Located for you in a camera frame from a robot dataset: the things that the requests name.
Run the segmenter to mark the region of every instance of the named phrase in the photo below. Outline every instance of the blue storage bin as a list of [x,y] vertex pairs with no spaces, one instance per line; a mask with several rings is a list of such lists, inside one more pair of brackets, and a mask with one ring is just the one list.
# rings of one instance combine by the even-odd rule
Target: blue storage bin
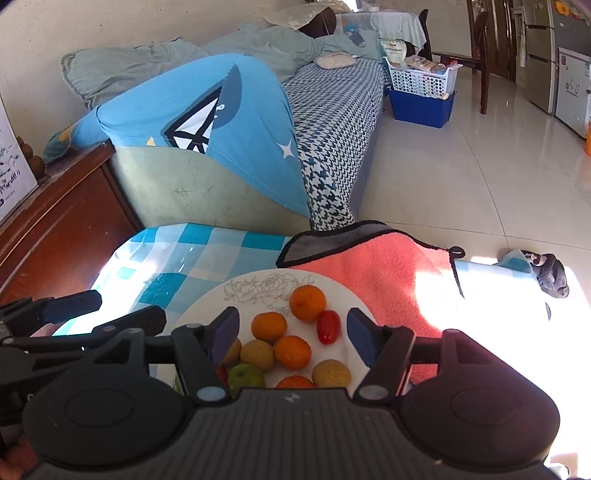
[[441,128],[452,116],[456,92],[453,92],[447,100],[421,97],[397,90],[388,90],[388,96],[396,120]]

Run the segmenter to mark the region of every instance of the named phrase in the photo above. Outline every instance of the white wall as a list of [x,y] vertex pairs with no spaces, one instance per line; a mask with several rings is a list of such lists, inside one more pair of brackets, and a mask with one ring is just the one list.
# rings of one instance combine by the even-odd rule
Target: white wall
[[378,0],[378,5],[417,15],[428,8],[427,29],[431,48],[459,55],[472,54],[466,0]]
[[47,140],[85,113],[61,79],[60,58],[93,47],[133,47],[182,36],[204,44],[259,6],[303,0],[13,0],[0,12],[0,93],[16,135],[42,155]]

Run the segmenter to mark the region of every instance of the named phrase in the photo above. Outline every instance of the cushion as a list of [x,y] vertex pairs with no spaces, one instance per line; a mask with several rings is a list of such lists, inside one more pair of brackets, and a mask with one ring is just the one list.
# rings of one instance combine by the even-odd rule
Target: cushion
[[90,48],[64,55],[61,75],[90,110],[164,72],[206,57],[182,38],[135,48]]
[[351,37],[345,34],[327,35],[316,38],[315,42],[320,46],[321,54],[344,51],[364,59],[382,60],[378,46],[378,33],[374,30],[359,30]]

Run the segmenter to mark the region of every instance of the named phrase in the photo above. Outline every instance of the wooden dresser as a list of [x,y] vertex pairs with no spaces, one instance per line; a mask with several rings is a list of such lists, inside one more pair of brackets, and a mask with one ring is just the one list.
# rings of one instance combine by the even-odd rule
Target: wooden dresser
[[113,252],[141,230],[98,145],[60,160],[0,225],[0,304],[87,290]]

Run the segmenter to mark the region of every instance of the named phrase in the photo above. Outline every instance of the white plate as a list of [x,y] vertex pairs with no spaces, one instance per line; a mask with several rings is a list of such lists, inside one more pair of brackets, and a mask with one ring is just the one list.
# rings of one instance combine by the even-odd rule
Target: white plate
[[[334,310],[341,319],[341,336],[332,345],[323,345],[316,334],[316,324],[304,323],[290,312],[288,301],[297,287],[313,284],[326,295],[327,310]],[[311,379],[312,369],[322,360],[333,358],[343,362],[351,371],[352,382],[349,393],[352,394],[363,380],[368,368],[347,336],[347,314],[353,307],[359,308],[369,318],[373,315],[365,304],[348,288],[330,278],[302,270],[273,269],[261,270],[233,278],[218,285],[199,298],[178,319],[175,327],[188,323],[208,325],[226,307],[234,306],[240,313],[240,333],[238,338],[244,345],[253,340],[251,322],[255,315],[263,312],[280,312],[287,319],[286,335],[302,337],[312,348],[312,360],[308,366],[298,372],[288,370],[279,364],[266,373],[267,387],[275,387],[289,375],[301,374]],[[158,378],[172,384],[176,370],[174,365],[159,365]]]

